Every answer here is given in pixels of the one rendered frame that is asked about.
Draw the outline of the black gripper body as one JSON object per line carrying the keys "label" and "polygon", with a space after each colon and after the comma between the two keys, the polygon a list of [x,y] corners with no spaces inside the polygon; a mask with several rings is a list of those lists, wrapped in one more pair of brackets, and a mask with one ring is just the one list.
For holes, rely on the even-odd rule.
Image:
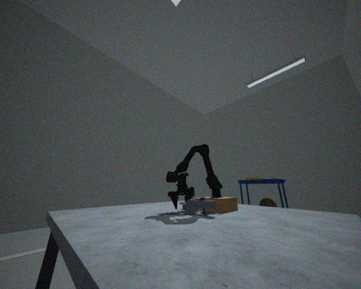
{"label": "black gripper body", "polygon": [[194,192],[192,193],[192,195],[186,194],[184,192],[180,192],[181,186],[187,186],[186,183],[178,183],[177,186],[178,186],[178,190],[177,191],[169,191],[168,196],[177,197],[177,196],[182,196],[182,195],[185,195],[185,196],[194,196],[195,195]]}

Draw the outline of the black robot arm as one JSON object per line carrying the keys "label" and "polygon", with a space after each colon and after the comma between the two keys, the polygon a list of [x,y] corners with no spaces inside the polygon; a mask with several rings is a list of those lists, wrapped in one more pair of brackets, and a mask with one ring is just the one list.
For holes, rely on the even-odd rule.
{"label": "black robot arm", "polygon": [[[212,197],[221,197],[220,188],[222,188],[223,185],[218,181],[217,176],[213,172],[211,161],[209,159],[209,146],[206,144],[191,147],[187,156],[177,166],[175,172],[170,172],[170,171],[167,172],[166,181],[167,182],[178,181],[178,183],[186,183],[186,176],[189,176],[189,174],[186,173],[185,171],[187,171],[189,162],[196,152],[199,152],[203,158],[207,172],[206,182],[209,188],[212,189]],[[185,173],[181,173],[181,172],[185,172]],[[192,193],[194,192],[194,187],[188,188],[187,186],[181,186],[180,192],[184,192],[186,194],[192,195]]]}

